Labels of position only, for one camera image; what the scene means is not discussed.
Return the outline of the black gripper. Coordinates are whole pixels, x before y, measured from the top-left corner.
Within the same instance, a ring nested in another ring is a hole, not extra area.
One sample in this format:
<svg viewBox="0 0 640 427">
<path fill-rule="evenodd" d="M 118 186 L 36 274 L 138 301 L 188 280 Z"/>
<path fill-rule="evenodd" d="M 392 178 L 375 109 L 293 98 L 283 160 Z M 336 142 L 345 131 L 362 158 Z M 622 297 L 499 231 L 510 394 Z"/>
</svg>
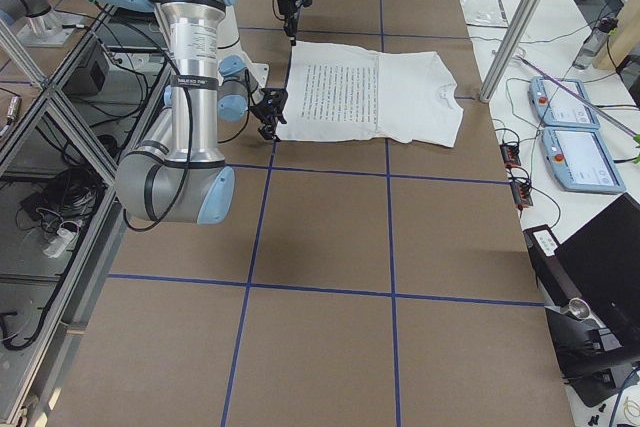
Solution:
<svg viewBox="0 0 640 427">
<path fill-rule="evenodd" d="M 277 0 L 279 13 L 284 18 L 284 32 L 291 45 L 297 42 L 299 11 L 312 3 L 313 0 Z"/>
<path fill-rule="evenodd" d="M 262 122 L 258 133 L 266 141 L 279 142 L 276 130 L 278 122 L 286 121 L 284 107 L 288 93 L 284 88 L 262 88 L 260 93 L 261 100 L 250 106 L 250 111 Z"/>
</svg>

